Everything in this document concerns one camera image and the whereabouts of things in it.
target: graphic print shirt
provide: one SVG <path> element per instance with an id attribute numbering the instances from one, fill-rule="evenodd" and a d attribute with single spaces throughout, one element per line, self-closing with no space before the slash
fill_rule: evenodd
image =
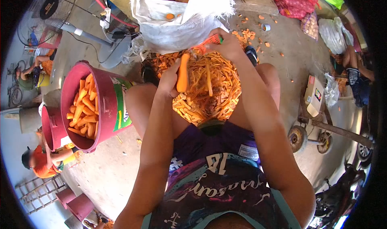
<path id="1" fill-rule="evenodd" d="M 257 164 L 230 153 L 175 170 L 162 202 L 144 217 L 141 228 L 201 229 L 228 212 L 255 228 L 301 228 L 281 193 L 266 186 Z"/>

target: dark blue shorts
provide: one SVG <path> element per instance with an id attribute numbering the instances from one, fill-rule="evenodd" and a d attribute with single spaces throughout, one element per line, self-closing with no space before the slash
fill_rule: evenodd
<path id="1" fill-rule="evenodd" d="M 260 165 L 254 133 L 226 121 L 215 136 L 207 136 L 195 125 L 188 126 L 174 140 L 170 172 L 197 159 L 224 152 L 252 159 Z"/>

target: yellow container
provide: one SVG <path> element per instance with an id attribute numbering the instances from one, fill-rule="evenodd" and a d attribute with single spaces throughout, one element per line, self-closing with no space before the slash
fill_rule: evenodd
<path id="1" fill-rule="evenodd" d="M 39 80 L 37 82 L 36 87 L 48 86 L 49 84 L 50 84 L 50 75 L 41 73 L 39 75 Z"/>

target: hand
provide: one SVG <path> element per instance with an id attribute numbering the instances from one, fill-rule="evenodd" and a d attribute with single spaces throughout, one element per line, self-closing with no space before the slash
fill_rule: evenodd
<path id="1" fill-rule="evenodd" d="M 159 87 L 157 88 L 158 92 L 161 92 L 164 95 L 171 96 L 175 98 L 179 95 L 179 92 L 176 90 L 177 74 L 180 67 L 180 58 L 176 59 L 175 63 L 169 67 L 164 73 L 162 73 Z"/>
<path id="2" fill-rule="evenodd" d="M 211 37 L 215 34 L 219 34 L 223 38 L 222 44 L 206 44 L 206 48 L 220 52 L 224 58 L 231 62 L 238 60 L 242 55 L 245 56 L 235 35 L 227 33 L 225 30 L 218 27 L 213 29 L 208 36 Z"/>

